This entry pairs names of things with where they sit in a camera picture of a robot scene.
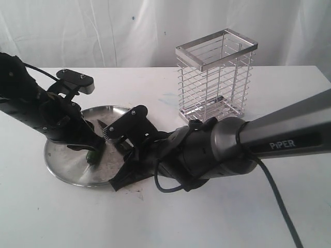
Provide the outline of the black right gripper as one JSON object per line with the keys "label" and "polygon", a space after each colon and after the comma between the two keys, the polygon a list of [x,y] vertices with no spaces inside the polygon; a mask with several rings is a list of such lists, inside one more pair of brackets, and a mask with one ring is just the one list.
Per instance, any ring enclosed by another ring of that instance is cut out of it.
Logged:
{"label": "black right gripper", "polygon": [[189,172],[180,160],[188,129],[176,129],[167,133],[158,131],[148,137],[140,147],[131,147],[125,155],[124,164],[109,180],[115,192],[152,176],[188,178]]}

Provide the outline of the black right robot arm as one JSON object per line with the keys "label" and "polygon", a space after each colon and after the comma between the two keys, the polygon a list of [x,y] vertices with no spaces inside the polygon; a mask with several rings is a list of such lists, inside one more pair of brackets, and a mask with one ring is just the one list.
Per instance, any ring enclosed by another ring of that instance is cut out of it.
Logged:
{"label": "black right robot arm", "polygon": [[149,177],[175,179],[190,191],[211,178],[244,175],[255,158],[330,152],[330,91],[326,90],[271,114],[244,121],[238,117],[191,120],[172,132],[159,131],[138,105],[108,127],[108,141],[132,147],[110,180],[114,190]]}

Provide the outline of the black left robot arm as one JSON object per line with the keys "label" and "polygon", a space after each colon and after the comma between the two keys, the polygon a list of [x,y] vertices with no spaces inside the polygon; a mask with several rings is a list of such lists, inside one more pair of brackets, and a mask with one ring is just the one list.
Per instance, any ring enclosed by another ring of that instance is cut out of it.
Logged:
{"label": "black left robot arm", "polygon": [[105,141],[94,131],[81,107],[73,102],[80,93],[89,95],[94,79],[70,69],[60,70],[47,90],[29,75],[17,56],[1,53],[1,111],[68,148],[102,152]]}

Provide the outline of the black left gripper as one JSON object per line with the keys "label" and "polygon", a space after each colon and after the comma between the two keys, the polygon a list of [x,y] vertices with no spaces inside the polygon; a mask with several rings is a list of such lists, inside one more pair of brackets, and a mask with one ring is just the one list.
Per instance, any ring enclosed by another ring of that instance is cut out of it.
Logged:
{"label": "black left gripper", "polygon": [[74,151],[103,152],[103,138],[84,120],[81,107],[59,95],[47,95],[28,104],[28,125],[50,142]]}

